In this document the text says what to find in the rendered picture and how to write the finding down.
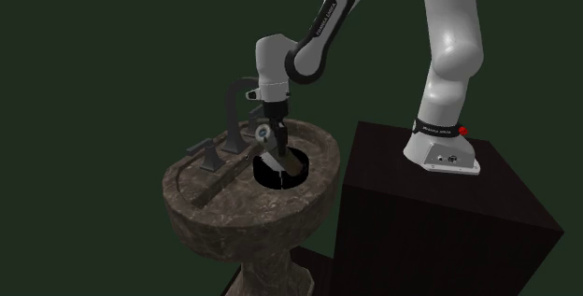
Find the black round bowl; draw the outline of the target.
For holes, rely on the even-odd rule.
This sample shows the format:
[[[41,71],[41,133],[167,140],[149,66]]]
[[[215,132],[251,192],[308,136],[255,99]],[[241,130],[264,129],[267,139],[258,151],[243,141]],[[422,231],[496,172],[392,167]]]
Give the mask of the black round bowl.
[[[298,148],[289,148],[290,154],[293,154],[303,165],[302,171],[296,176],[290,176],[281,169],[273,169],[269,163],[275,164],[275,160],[269,160],[267,153],[253,158],[253,176],[262,186],[273,190],[292,189],[302,184],[308,177],[309,159],[307,155]]]

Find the brown bottle with silver cap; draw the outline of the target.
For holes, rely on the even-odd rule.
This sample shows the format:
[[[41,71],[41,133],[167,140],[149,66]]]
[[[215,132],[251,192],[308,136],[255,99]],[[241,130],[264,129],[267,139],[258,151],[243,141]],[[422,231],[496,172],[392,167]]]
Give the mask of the brown bottle with silver cap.
[[[276,161],[275,164],[269,163],[273,169],[284,170],[290,176],[296,176],[302,171],[303,165],[293,154],[290,154],[289,148],[285,157],[278,156],[278,150],[274,149],[274,139],[269,124],[259,125],[255,131],[255,138],[263,148],[262,154],[267,153],[269,160]]]

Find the dark robot stand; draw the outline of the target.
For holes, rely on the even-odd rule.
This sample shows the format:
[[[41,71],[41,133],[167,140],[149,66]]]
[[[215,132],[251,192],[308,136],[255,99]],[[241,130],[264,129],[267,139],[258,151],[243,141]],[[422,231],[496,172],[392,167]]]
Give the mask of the dark robot stand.
[[[519,296],[563,231],[488,141],[476,176],[429,172],[410,132],[360,122],[343,181],[330,296]]]

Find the brown marble pedestal sink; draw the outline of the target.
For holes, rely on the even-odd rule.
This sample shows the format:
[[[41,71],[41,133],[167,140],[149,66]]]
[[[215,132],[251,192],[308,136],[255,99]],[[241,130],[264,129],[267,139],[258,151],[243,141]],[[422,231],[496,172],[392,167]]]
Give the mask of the brown marble pedestal sink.
[[[336,140],[308,122],[287,120],[289,144],[309,159],[307,179],[287,190],[271,190],[253,177],[252,160],[262,147],[248,142],[240,154],[223,151],[227,134],[214,137],[224,164],[202,169],[199,149],[172,164],[163,178],[164,205],[180,242],[194,253],[241,267],[221,296],[328,296],[333,261],[302,243],[328,216],[338,190],[340,152]]]

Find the dark grey faucet spout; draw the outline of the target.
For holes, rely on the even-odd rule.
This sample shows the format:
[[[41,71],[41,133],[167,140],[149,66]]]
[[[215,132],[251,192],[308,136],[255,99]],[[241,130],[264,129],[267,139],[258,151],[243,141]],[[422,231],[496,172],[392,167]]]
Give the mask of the dark grey faucet spout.
[[[227,136],[225,145],[222,148],[223,151],[240,154],[249,146],[240,133],[235,102],[238,92],[255,89],[257,87],[258,79],[252,77],[239,78],[228,86],[225,94]]]

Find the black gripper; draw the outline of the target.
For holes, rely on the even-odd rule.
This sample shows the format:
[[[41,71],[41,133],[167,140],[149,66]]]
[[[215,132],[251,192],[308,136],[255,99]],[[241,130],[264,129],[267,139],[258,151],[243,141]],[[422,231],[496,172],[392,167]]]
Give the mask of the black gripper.
[[[289,102],[263,101],[263,114],[271,124],[274,149],[278,150],[279,157],[285,157],[288,151],[288,129],[282,121],[289,115]]]

